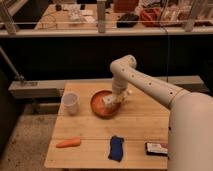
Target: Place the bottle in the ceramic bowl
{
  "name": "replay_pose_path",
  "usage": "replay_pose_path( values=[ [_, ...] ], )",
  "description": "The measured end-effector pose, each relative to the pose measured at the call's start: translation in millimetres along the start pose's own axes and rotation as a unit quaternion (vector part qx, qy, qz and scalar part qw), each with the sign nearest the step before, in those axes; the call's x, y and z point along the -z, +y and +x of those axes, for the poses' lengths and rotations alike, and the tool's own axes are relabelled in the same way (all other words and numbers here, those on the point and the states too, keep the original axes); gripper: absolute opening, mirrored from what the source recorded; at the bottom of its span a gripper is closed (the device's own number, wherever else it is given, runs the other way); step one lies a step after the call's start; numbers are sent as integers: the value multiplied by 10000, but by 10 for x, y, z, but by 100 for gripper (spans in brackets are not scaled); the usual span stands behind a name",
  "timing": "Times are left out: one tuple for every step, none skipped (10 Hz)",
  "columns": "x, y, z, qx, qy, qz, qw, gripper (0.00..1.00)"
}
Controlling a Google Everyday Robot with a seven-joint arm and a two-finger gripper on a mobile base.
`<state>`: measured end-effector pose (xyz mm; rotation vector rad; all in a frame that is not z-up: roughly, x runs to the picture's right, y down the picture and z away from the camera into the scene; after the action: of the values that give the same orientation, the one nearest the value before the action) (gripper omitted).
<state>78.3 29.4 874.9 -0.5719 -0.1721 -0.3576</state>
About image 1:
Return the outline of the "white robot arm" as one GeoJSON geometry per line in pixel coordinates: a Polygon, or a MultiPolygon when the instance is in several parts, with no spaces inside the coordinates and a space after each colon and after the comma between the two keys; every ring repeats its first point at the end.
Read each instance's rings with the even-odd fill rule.
{"type": "Polygon", "coordinates": [[[131,83],[170,110],[167,171],[213,171],[213,97],[141,73],[126,55],[110,64],[112,91],[131,83]]]}

